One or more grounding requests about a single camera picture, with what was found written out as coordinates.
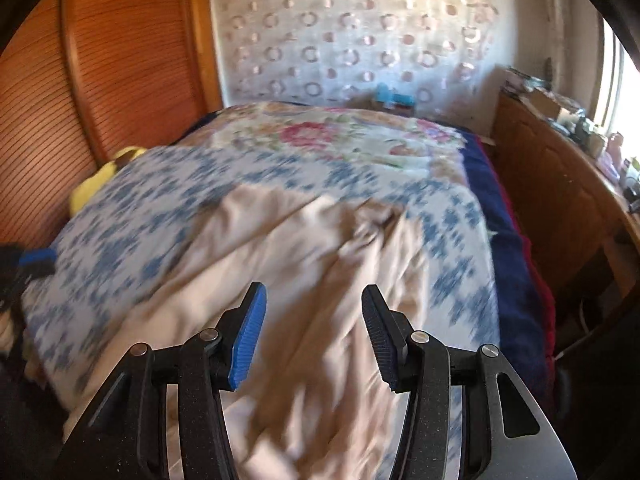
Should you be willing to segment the window with wooden frame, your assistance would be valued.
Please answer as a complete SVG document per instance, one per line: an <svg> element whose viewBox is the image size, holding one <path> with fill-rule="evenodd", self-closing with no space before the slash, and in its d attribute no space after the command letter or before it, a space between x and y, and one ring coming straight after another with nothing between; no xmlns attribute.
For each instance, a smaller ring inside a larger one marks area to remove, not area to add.
<svg viewBox="0 0 640 480"><path fill-rule="evenodd" d="M602 70L594 122L606 136L623 136L623 158L639 156L639 70L602 20Z"/></svg>

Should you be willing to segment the wooden sideboard cabinet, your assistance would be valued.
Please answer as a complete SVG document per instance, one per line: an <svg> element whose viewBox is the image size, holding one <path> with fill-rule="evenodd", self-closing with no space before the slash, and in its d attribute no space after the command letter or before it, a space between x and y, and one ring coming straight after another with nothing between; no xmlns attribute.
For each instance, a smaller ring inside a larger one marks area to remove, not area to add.
<svg viewBox="0 0 640 480"><path fill-rule="evenodd" d="M639 281L639 219L592 160L504 92L491 137L495 170L552 292L603 282L628 296Z"/></svg>

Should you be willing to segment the beige printed t-shirt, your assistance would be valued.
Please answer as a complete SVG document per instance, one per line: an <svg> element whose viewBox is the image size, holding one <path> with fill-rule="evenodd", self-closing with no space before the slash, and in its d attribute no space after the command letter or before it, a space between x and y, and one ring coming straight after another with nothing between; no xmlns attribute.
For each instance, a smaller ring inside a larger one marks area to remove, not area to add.
<svg viewBox="0 0 640 480"><path fill-rule="evenodd" d="M250 283L267 289L247 378L224 396L244 479L371 479L390 445L396 396L361 312L375 284L411 323L426 315L421 220L396 205L243 184L202 221L160 288L126 316L70 409L73 429L137 342L182 344L218 323Z"/></svg>

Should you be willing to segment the navy blue blanket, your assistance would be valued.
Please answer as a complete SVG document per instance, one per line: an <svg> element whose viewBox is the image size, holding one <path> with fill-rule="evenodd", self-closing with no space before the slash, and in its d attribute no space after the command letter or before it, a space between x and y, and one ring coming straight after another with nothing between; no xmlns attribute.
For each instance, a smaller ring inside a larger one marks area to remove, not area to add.
<svg viewBox="0 0 640 480"><path fill-rule="evenodd" d="M490 248L498 299L500 348L535 399L550 404L554 378L555 304L532 260L508 194L480 137L464 130L463 167L491 232Z"/></svg>

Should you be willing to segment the circle patterned sheer curtain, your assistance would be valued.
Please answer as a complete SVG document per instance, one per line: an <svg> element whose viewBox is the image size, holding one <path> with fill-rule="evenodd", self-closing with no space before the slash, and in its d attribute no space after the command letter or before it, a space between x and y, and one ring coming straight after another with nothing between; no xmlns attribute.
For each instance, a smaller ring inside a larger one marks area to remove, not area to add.
<svg viewBox="0 0 640 480"><path fill-rule="evenodd" d="M387 90L424 116L469 114L494 0L210 0L227 102L365 107Z"/></svg>

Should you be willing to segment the teal item on box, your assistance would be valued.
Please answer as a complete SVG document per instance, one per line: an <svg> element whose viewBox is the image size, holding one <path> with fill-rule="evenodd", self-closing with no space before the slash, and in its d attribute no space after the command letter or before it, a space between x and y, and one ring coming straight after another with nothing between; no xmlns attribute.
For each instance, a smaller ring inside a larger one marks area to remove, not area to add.
<svg viewBox="0 0 640 480"><path fill-rule="evenodd" d="M393 88L381 82L375 88L372 105L377 110L410 116L416 108L416 99L413 96L397 93Z"/></svg>

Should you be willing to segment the blue floral white bedspread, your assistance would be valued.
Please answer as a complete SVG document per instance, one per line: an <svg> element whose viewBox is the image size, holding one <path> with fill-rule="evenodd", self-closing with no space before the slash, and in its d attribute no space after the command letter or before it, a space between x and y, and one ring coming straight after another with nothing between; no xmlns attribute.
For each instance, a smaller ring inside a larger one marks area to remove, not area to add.
<svg viewBox="0 0 640 480"><path fill-rule="evenodd" d="M202 219L237 186L261 185L377 200L422 223L428 264L421 324L444 344L473 350L500 339L489 235L464 185L380 165L237 148L153 148L96 193L58 234L55 274L24 293L27 329L68 416L96 362L131 310L148 300L198 235ZM404 400L381 466L390 470Z"/></svg>

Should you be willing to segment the pink floral quilt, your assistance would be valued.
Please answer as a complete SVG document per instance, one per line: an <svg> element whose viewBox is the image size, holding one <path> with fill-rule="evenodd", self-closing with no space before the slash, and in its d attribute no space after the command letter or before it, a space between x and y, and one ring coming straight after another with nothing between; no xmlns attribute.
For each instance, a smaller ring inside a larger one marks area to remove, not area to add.
<svg viewBox="0 0 640 480"><path fill-rule="evenodd" d="M469 184L462 154L466 141L460 131L375 110L280 102L237 105L206 120L180 144L346 160Z"/></svg>

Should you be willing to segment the yellow plush toy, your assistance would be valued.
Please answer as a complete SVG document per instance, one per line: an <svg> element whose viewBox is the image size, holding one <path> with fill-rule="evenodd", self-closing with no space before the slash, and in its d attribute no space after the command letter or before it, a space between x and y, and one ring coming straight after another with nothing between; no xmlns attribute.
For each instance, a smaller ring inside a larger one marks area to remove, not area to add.
<svg viewBox="0 0 640 480"><path fill-rule="evenodd" d="M122 170L134 159L146 152L141 146L128 146L117 152L112 160L104 164L93 176L82 181L70 193L70 216L73 217L84 208L93 195L107 182L115 177L115 174Z"/></svg>

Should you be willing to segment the pink figurine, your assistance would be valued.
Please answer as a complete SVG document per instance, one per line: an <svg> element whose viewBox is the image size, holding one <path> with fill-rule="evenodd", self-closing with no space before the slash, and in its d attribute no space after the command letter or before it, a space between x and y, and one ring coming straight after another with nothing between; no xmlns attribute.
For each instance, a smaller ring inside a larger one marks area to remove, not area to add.
<svg viewBox="0 0 640 480"><path fill-rule="evenodd" d="M608 138L608 145L606 146L606 152L611 159L611 167L620 172L620 168L623 165L622 147L624 144L624 136L619 132L614 132L612 136Z"/></svg>

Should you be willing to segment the cardboard box on cabinet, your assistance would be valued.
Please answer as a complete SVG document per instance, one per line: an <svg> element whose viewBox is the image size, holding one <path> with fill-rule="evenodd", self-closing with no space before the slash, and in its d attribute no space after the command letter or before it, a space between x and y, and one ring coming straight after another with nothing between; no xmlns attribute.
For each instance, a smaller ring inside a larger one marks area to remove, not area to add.
<svg viewBox="0 0 640 480"><path fill-rule="evenodd" d="M534 89L529 93L528 100L544 118L558 122L570 117L570 111L544 89Z"/></svg>

